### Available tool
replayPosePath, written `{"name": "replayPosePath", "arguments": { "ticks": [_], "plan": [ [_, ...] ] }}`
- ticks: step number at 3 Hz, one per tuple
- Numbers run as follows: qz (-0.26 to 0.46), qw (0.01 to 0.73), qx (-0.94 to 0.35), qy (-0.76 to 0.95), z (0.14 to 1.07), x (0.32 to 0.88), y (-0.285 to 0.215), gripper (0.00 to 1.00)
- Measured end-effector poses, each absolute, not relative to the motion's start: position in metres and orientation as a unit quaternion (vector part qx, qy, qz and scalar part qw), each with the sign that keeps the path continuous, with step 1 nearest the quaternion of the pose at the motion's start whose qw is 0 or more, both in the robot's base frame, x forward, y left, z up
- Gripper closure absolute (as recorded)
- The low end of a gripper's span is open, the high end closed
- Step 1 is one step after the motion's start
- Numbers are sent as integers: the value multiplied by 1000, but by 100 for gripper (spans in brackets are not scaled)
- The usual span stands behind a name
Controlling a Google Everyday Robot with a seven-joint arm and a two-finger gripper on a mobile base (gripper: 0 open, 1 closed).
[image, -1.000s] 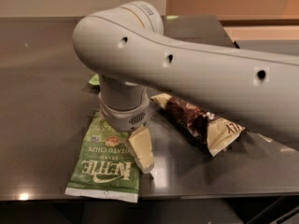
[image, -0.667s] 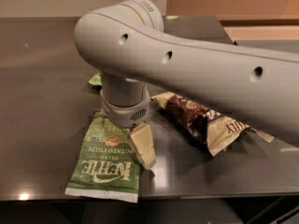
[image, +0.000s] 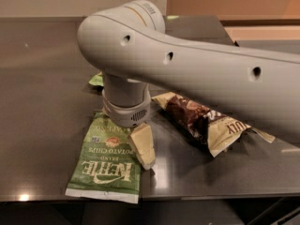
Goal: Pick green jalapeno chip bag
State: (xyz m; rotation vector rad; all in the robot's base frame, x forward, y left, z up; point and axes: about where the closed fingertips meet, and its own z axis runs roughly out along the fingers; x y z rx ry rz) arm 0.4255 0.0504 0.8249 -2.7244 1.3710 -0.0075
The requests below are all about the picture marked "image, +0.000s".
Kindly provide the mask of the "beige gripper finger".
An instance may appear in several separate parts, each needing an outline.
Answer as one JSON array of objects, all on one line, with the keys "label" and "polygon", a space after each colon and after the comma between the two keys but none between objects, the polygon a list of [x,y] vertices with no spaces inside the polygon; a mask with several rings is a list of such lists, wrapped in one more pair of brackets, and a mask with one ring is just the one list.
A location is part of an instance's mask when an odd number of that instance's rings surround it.
[{"label": "beige gripper finger", "polygon": [[142,166],[149,170],[156,162],[154,140],[151,127],[143,123],[135,127],[128,135],[130,147],[134,150]]}]

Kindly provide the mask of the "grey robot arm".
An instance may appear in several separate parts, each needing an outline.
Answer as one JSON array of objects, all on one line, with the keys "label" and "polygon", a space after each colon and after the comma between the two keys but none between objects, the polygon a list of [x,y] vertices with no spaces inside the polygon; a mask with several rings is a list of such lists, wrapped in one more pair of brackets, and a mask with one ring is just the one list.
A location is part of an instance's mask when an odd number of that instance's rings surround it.
[{"label": "grey robot arm", "polygon": [[154,84],[300,142],[296,54],[168,36],[159,9],[145,0],[90,15],[77,39],[83,57],[103,73],[104,111],[120,127],[135,128],[148,117]]}]

